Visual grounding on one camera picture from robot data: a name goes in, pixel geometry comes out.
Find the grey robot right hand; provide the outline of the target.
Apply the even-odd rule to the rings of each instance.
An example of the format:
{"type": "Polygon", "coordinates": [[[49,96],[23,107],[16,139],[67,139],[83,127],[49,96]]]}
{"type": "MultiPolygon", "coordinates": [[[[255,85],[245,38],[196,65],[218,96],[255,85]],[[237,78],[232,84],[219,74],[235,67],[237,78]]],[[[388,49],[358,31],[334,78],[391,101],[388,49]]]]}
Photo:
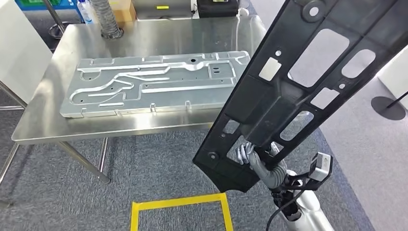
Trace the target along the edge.
{"type": "Polygon", "coordinates": [[[255,152],[255,146],[250,142],[241,144],[236,150],[236,155],[239,164],[249,164],[259,179],[269,189],[276,189],[284,182],[287,174],[287,164],[285,160],[281,160],[272,170],[268,170],[265,163],[255,152]]]}

